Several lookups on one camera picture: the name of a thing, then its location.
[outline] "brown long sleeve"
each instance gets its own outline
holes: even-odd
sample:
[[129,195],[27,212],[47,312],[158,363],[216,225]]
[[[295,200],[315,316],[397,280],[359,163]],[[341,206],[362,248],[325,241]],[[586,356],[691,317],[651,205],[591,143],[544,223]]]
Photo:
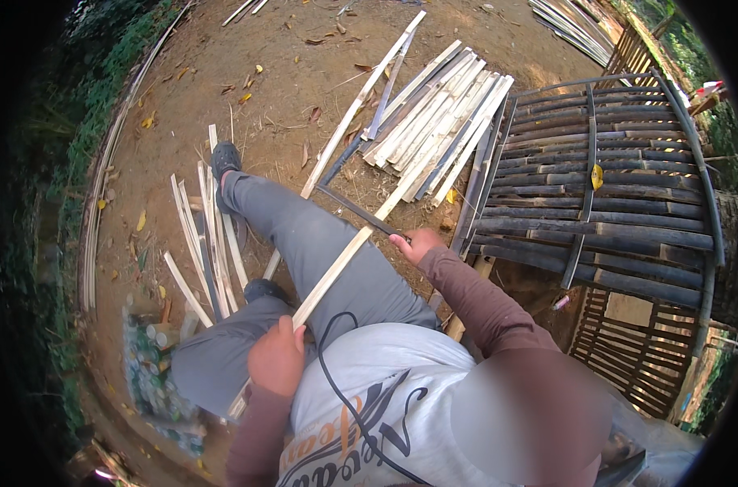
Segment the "brown long sleeve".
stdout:
[[481,278],[449,248],[432,248],[418,268],[442,293],[485,358],[511,348],[558,350],[547,330],[534,323],[513,298]]
[[254,384],[250,392],[247,410],[228,450],[228,487],[274,485],[279,472],[279,456],[293,398]]

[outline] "black shoe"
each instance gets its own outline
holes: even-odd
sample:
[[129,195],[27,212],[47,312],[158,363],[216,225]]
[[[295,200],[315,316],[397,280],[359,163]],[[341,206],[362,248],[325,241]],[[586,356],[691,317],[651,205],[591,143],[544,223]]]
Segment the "black shoe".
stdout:
[[273,296],[277,299],[283,300],[288,306],[290,306],[290,298],[282,290],[281,287],[277,286],[276,283],[271,282],[268,279],[252,279],[247,283],[247,287],[244,288],[244,299],[249,305],[252,301],[255,301],[261,296]]
[[212,151],[212,157],[209,161],[212,167],[212,174],[217,179],[217,190],[215,190],[215,204],[218,209],[226,214],[234,214],[226,205],[226,201],[222,197],[222,176],[228,170],[242,170],[242,158],[239,156],[237,148],[227,140],[219,142]]

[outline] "person's left hand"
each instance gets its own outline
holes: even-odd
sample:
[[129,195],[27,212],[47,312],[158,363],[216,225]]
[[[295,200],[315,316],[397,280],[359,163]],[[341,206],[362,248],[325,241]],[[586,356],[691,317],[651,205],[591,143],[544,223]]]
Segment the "person's left hand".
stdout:
[[293,319],[280,317],[250,348],[247,370],[254,384],[281,396],[291,397],[304,372],[304,331],[293,331]]

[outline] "white t-shirt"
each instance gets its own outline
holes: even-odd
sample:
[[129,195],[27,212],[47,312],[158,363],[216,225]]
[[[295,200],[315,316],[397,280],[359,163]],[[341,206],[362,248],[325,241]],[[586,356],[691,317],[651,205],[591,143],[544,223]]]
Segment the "white t-shirt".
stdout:
[[[403,323],[362,326],[323,353],[328,372],[377,447],[432,485],[508,485],[461,453],[450,427],[458,383],[475,366],[459,343]],[[413,482],[356,441],[358,426],[319,361],[304,370],[290,418],[295,434],[280,457],[280,486],[393,485]]]

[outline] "leg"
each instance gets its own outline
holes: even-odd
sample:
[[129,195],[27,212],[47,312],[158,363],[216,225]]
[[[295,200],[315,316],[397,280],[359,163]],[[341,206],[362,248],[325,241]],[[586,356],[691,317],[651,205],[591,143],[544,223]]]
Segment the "leg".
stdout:
[[228,408],[247,382],[247,354],[255,341],[292,309],[276,297],[258,297],[219,324],[190,337],[172,356],[179,393],[212,414]]
[[[240,171],[227,173],[224,182],[226,205],[280,251],[301,298],[312,291],[358,233],[349,222],[275,182]],[[436,313],[371,242],[355,254],[309,318],[318,344],[328,321],[342,311],[352,312],[358,326],[384,322],[428,328],[440,325]],[[325,345],[352,328],[353,321],[341,317],[331,327]]]

